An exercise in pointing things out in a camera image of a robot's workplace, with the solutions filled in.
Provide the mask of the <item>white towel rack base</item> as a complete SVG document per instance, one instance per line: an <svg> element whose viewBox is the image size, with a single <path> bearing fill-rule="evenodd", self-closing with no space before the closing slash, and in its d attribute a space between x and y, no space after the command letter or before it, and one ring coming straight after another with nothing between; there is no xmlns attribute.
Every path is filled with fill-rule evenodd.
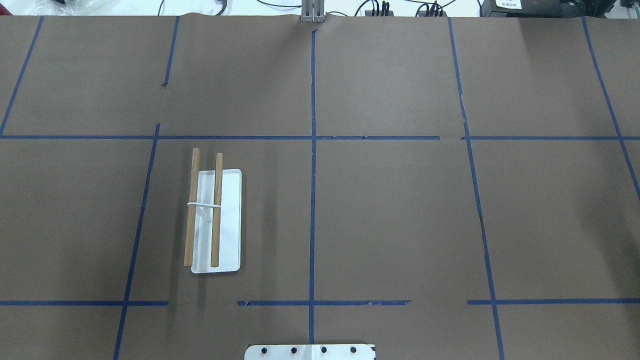
<svg viewBox="0 0 640 360"><path fill-rule="evenodd" d="M222 171L221 225L219 231L218 266L211 266L211 236L215 191L215 171L198 173L196 200L189 202L195 207L192 265L193 274L237 272L242 266L242 171Z"/></svg>

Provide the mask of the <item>short wooden rack rod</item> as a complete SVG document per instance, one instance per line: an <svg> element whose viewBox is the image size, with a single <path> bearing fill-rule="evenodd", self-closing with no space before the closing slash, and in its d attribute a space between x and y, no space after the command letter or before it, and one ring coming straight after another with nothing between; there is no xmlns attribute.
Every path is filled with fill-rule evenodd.
<svg viewBox="0 0 640 360"><path fill-rule="evenodd" d="M221 236L221 203L223 187L223 166L224 154L215 153L214 169L214 198L212 212L212 235L210 249L210 266L218 268L220 266L220 236Z"/></svg>

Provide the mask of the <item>long wooden rack rod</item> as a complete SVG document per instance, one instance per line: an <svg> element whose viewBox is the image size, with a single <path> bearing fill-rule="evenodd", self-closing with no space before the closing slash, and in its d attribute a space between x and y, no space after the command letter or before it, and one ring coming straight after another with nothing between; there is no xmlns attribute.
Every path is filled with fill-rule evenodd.
<svg viewBox="0 0 640 360"><path fill-rule="evenodd" d="M201 150L199 148L192 149L190 161L189 176L189 196L187 201L187 217L186 217L186 237L183 255L183 265L190 267L194 259L194 243L195 243L195 217L196 203L198 194L199 171L201 168Z"/></svg>

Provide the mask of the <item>black power strip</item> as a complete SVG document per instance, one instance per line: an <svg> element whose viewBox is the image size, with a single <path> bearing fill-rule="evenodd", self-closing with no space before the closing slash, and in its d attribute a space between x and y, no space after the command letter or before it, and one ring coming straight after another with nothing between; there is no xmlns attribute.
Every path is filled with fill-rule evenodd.
<svg viewBox="0 0 640 360"><path fill-rule="evenodd" d="M371 0L370 9L358 10L368 18L446 18L438 0Z"/></svg>

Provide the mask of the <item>black electronics box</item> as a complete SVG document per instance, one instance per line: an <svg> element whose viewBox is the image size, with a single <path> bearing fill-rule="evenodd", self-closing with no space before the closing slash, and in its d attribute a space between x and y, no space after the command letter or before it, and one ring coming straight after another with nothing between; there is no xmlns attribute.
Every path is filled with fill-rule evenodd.
<svg viewBox="0 0 640 360"><path fill-rule="evenodd" d="M605 18L615 0L483 0L482 18Z"/></svg>

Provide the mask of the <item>grey aluminium frame post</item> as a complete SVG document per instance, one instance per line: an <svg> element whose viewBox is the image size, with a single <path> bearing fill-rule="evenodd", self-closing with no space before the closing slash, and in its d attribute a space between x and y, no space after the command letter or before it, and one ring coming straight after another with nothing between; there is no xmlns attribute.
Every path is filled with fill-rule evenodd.
<svg viewBox="0 0 640 360"><path fill-rule="evenodd" d="M324 0L302 0L301 1L301 22L302 23L323 23L326 19Z"/></svg>

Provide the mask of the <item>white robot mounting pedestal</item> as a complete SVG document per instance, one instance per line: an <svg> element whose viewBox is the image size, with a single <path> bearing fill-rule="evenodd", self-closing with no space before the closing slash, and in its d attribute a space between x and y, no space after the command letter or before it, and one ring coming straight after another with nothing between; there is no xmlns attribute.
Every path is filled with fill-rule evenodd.
<svg viewBox="0 0 640 360"><path fill-rule="evenodd" d="M256 344L245 360L375 360L374 344Z"/></svg>

